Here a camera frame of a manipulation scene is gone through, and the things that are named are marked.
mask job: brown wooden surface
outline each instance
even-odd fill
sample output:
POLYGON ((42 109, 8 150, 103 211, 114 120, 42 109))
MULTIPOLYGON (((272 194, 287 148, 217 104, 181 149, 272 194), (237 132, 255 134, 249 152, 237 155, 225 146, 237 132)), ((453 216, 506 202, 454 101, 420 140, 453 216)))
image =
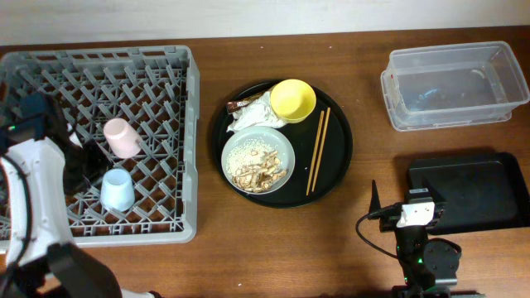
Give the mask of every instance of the brown wooden surface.
MULTIPOLYGON (((197 136, 198 233, 190 243, 87 249, 122 287, 167 297, 356 295, 403 283, 401 267, 355 234, 368 210, 370 181, 382 204, 401 200, 406 169, 417 157, 509 151, 530 181, 530 104, 500 124, 396 132, 385 111, 379 76, 392 50, 475 41, 507 41, 530 78, 530 27, 365 32, 314 36, 128 41, 10 50, 187 45, 201 75, 197 136), (297 209, 269 209, 235 194, 210 153, 213 116, 252 83, 297 78, 317 86, 344 110, 354 155, 342 184, 323 200, 297 209)), ((362 230, 393 250, 391 233, 375 222, 362 230)), ((456 290, 489 297, 530 296, 530 229, 446 236, 462 246, 456 290)))

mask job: white bowl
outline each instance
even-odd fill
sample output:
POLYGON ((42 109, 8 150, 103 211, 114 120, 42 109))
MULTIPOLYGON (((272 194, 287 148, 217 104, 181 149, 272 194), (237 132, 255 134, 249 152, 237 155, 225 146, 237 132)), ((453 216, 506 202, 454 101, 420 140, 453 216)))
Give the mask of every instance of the white bowl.
POLYGON ((295 168, 295 151, 292 149, 292 145, 281 132, 270 127, 249 127, 245 128, 240 132, 236 132, 226 144, 224 144, 223 153, 221 155, 221 166, 223 167, 223 173, 226 179, 238 190, 247 192, 252 195, 265 195, 270 194, 275 190, 282 187, 291 177, 291 174, 295 168), (287 174, 280 178, 275 184, 271 186, 269 190, 265 190, 260 193, 253 193, 241 190, 232 182, 232 176, 227 171, 227 160, 229 153, 238 146, 242 146, 249 140, 261 140, 265 144, 272 147, 273 150, 278 151, 278 158, 282 163, 280 164, 280 170, 286 170, 287 174))

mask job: wooden chopstick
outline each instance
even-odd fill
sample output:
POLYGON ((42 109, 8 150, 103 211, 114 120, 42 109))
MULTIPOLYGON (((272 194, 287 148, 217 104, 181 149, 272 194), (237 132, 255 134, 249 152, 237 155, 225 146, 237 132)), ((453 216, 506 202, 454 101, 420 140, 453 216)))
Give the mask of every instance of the wooden chopstick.
POLYGON ((322 152, 324 151, 325 133, 328 131, 328 121, 330 121, 331 108, 325 112, 324 132, 322 133, 322 140, 320 143, 320 152, 318 153, 318 160, 316 161, 315 179, 313 179, 313 187, 311 192, 315 191, 316 177, 318 177, 318 170, 320 169, 320 161, 322 160, 322 152))
POLYGON ((322 120, 324 120, 324 111, 320 112, 320 120, 318 122, 318 129, 316 131, 315 149, 313 149, 313 158, 311 159, 311 169, 309 170, 309 180, 307 181, 306 196, 309 195, 311 187, 311 178, 313 178, 313 170, 315 169, 316 152, 318 149, 318 141, 320 140, 320 132, 322 131, 322 120))

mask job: light blue cup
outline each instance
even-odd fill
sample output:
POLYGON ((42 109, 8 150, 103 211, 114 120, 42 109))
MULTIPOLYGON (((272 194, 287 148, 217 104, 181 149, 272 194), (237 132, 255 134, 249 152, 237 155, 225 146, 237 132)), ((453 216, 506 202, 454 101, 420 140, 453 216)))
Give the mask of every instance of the light blue cup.
POLYGON ((133 179, 124 169, 112 169, 103 176, 100 199, 106 210, 123 212, 134 204, 133 179))

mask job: dish rack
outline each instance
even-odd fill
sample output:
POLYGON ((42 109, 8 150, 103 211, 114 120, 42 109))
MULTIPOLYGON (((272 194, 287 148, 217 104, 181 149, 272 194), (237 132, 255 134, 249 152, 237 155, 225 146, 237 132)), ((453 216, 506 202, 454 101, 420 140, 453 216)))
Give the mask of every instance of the dish rack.
MULTIPOLYGON (((99 186, 66 197, 70 229, 81 247, 185 243, 196 232, 196 122, 200 74, 186 46, 14 52, 0 61, 0 124, 20 116, 18 100, 33 92, 77 107, 63 108, 81 142, 95 140, 114 164, 131 173, 135 204, 125 212, 99 203, 99 186), (142 151, 120 159, 103 125, 126 119, 142 151)), ((0 251, 9 245, 7 192, 0 183, 0 251)))

